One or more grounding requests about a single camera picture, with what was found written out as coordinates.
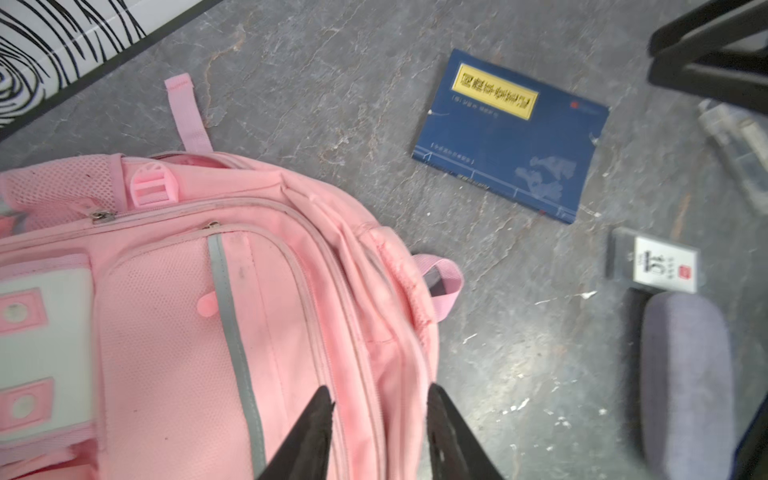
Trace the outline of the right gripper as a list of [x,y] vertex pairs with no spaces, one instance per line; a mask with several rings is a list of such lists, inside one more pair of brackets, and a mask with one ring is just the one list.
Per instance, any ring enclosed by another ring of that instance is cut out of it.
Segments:
[[767,48],[733,44],[767,31],[765,1],[708,1],[650,37],[654,86],[767,113]]

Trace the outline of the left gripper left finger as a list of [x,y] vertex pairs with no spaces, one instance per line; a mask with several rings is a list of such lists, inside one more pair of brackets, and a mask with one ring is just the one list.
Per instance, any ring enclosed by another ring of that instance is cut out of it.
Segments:
[[319,387],[258,480],[326,480],[335,403]]

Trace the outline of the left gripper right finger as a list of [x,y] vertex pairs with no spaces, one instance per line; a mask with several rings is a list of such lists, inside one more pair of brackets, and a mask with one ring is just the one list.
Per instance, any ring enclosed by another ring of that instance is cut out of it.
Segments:
[[427,439],[434,480],[502,480],[447,392],[432,383],[427,397]]

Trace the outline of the blue book yellow label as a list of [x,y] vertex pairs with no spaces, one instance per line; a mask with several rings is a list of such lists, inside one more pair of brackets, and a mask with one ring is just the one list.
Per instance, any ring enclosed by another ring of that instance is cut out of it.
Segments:
[[608,117],[606,106],[455,49],[412,157],[572,224]]

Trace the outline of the pink student backpack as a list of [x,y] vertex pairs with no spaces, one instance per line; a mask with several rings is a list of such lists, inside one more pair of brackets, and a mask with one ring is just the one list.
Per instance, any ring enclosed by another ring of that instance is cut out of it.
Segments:
[[183,141],[1,176],[1,475],[255,479],[315,394],[332,479],[413,479],[463,276],[355,198]]

